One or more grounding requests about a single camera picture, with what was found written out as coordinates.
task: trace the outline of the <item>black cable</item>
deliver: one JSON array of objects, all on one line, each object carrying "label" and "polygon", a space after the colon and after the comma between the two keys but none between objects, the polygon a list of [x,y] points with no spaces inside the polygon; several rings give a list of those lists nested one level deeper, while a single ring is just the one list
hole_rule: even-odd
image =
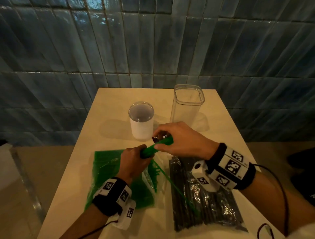
[{"label": "black cable", "polygon": [[88,234],[85,234],[84,236],[79,237],[78,239],[83,239],[83,238],[86,238],[87,236],[90,236],[90,235],[92,235],[92,234],[96,233],[97,231],[99,231],[99,230],[103,229],[104,227],[106,227],[108,224],[110,224],[110,223],[112,223],[112,222],[117,223],[117,222],[118,222],[118,220],[116,220],[116,221],[111,221],[111,222],[109,222],[109,223],[106,223],[105,225],[103,225],[103,226],[101,226],[101,227],[99,227],[99,228],[95,229],[94,231],[89,232]]},{"label": "black cable", "polygon": [[[264,168],[265,170],[267,170],[268,172],[270,172],[274,177],[275,179],[277,180],[280,188],[281,188],[281,191],[282,191],[282,194],[283,194],[283,199],[284,199],[284,236],[288,236],[289,235],[289,203],[288,203],[288,198],[287,198],[287,195],[285,194],[285,191],[284,191],[284,188],[279,180],[279,178],[267,167],[265,166],[262,166],[262,165],[259,165],[259,164],[253,164],[254,166],[258,166],[258,167],[261,167],[261,168]],[[257,238],[259,239],[259,233],[260,233],[260,230],[263,228],[263,226],[265,225],[268,225],[267,223],[264,223],[262,224],[258,231],[257,231]],[[273,232],[272,232],[272,229],[270,228],[270,231],[271,231],[271,235],[272,235],[272,239],[274,239],[273,237]]]}]

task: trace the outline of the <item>wristband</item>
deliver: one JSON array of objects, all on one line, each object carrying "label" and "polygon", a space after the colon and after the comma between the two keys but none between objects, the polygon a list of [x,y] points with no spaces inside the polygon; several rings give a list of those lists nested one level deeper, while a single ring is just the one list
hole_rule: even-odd
[{"label": "wristband", "polygon": [[92,203],[106,216],[121,215],[131,197],[131,189],[125,181],[113,177],[103,183],[94,194]]},{"label": "wristband", "polygon": [[255,177],[256,169],[247,157],[220,143],[217,151],[206,161],[208,177],[225,189],[243,190]]}]

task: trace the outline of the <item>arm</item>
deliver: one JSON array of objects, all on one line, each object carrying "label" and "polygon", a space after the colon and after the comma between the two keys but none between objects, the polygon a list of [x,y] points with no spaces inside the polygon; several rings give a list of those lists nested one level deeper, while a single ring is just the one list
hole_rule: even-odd
[{"label": "arm", "polygon": [[[169,132],[174,143],[172,145],[157,144],[155,149],[183,157],[199,157],[209,160],[218,149],[214,142],[191,129],[184,122],[160,125],[153,137],[160,138]],[[284,233],[284,199],[276,180],[260,172],[256,172],[250,186],[241,193],[282,233]],[[315,207],[306,200],[285,190],[289,203],[289,232],[315,222]]]},{"label": "arm", "polygon": [[[145,144],[135,148],[128,148],[123,151],[120,156],[120,168],[116,177],[121,178],[128,185],[131,185],[132,180],[142,173],[153,158],[153,156],[148,159],[140,158],[140,151],[144,148],[146,148]],[[107,220],[108,216],[101,213],[94,204],[91,204],[91,206],[79,216],[60,239],[78,239],[104,226]],[[101,232],[102,230],[99,230],[86,238],[97,239]]]}]

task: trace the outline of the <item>white table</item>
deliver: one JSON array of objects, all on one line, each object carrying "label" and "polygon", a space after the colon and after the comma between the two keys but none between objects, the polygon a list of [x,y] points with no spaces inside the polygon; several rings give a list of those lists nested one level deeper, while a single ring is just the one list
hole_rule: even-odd
[{"label": "white table", "polygon": [[[133,139],[131,134],[128,117],[130,105],[136,101],[149,102],[154,108],[155,120],[160,124],[167,123],[172,109],[173,91],[127,88],[98,90],[40,230],[39,239],[59,238],[83,212],[92,182],[94,151],[125,149],[142,144]],[[200,108],[193,128],[210,139],[225,142],[255,163],[217,92],[203,92],[205,103]],[[147,146],[153,144],[151,140],[145,143]],[[162,203],[157,203],[153,208],[135,211],[127,231],[108,226],[100,238],[256,238],[258,227],[269,222],[239,191],[234,190],[233,194],[249,233],[219,225],[201,225],[176,233],[173,226],[171,189],[170,184],[166,183],[165,193],[159,194]],[[276,228],[272,228],[276,238],[283,238]]]}]

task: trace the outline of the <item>person's left hand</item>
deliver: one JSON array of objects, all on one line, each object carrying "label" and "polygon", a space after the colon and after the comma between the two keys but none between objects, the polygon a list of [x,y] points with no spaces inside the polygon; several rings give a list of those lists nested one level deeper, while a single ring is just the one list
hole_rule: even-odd
[{"label": "person's left hand", "polygon": [[132,180],[138,177],[149,165],[154,156],[152,155],[147,159],[140,158],[140,151],[145,148],[146,145],[143,144],[135,148],[125,149],[120,156],[120,168],[116,177],[121,178],[130,185]]}]

